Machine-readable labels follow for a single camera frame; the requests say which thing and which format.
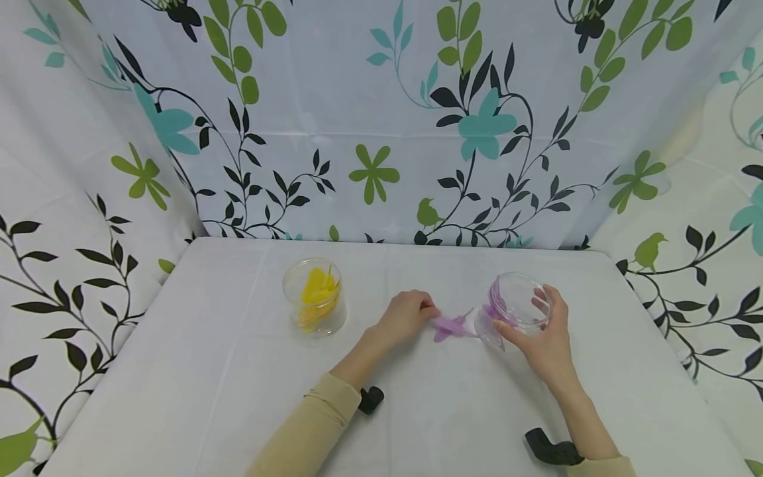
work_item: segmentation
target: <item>yellow object in jar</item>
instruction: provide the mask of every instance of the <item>yellow object in jar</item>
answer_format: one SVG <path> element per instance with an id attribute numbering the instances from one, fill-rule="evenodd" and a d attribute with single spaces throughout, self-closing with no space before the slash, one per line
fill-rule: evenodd
<path id="1" fill-rule="evenodd" d="M 297 324 L 302 329 L 302 333 L 309 334 L 315 331 L 320 322 L 334 311 L 336 303 L 339 301 L 339 293 L 340 284 L 334 282 L 330 267 L 328 272 L 317 267 L 310 271 L 307 275 L 307 282 L 302 289 L 303 308 L 297 319 Z"/>

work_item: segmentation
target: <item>clear glass jar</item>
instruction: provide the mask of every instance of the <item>clear glass jar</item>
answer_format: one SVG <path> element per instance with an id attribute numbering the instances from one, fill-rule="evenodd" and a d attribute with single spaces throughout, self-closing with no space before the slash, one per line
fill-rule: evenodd
<path id="1" fill-rule="evenodd" d="M 282 288 L 302 333 L 329 335 L 344 324 L 342 275 L 330 260 L 313 257 L 294 264 L 284 273 Z"/>
<path id="2" fill-rule="evenodd" d="M 551 298 L 543 285 L 520 272 L 499 275 L 478 310 L 475 331 L 485 344 L 505 351 L 504 338 L 493 328 L 493 320 L 503 321 L 524 334 L 540 333 L 551 317 Z"/>

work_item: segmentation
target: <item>beige sleeve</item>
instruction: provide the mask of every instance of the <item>beige sleeve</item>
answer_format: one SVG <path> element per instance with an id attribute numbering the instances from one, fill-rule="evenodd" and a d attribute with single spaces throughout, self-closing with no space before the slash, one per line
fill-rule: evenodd
<path id="1" fill-rule="evenodd" d="M 636 477 L 633 464 L 627 457 L 606 460 L 584 460 L 567 468 L 568 477 Z"/>
<path id="2" fill-rule="evenodd" d="M 265 444 L 246 477 L 312 477 L 359 404 L 355 388 L 327 372 Z"/>

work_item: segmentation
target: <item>person's right hand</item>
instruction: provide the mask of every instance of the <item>person's right hand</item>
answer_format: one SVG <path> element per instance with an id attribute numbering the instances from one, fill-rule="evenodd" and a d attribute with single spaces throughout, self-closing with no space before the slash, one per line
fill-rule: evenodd
<path id="1" fill-rule="evenodd" d="M 543 288 L 551 298 L 552 312 L 546 328 L 540 334 L 527 336 L 503 321 L 493 321 L 493 326 L 502 337 L 524 353 L 533 371 L 556 395 L 571 391 L 579 387 L 580 383 L 572 364 L 567 304 L 559 290 L 550 285 L 544 285 Z M 533 303 L 542 307 L 535 299 Z"/>

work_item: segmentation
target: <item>black clamp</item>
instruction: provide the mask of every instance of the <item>black clamp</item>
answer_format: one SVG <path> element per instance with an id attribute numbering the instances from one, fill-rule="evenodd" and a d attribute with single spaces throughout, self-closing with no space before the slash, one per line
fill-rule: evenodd
<path id="1" fill-rule="evenodd" d="M 540 427 L 527 432 L 525 439 L 535 457 L 541 462 L 553 466 L 576 466 L 585 460 L 572 442 L 566 440 L 552 444 Z"/>
<path id="2" fill-rule="evenodd" d="M 384 401 L 384 393 L 376 386 L 371 386 L 368 391 L 361 389 L 358 409 L 366 416 L 370 416 L 382 401 Z"/>

